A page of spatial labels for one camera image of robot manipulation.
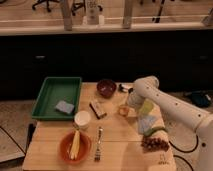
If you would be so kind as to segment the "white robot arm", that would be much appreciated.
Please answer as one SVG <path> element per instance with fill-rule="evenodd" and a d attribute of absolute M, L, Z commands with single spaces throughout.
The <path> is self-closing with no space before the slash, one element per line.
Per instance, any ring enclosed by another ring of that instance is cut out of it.
<path fill-rule="evenodd" d="M 213 171 L 213 114 L 162 92 L 155 76 L 136 79 L 126 103 L 138 110 L 145 99 L 154 102 L 198 135 L 203 145 L 195 171 Z"/>

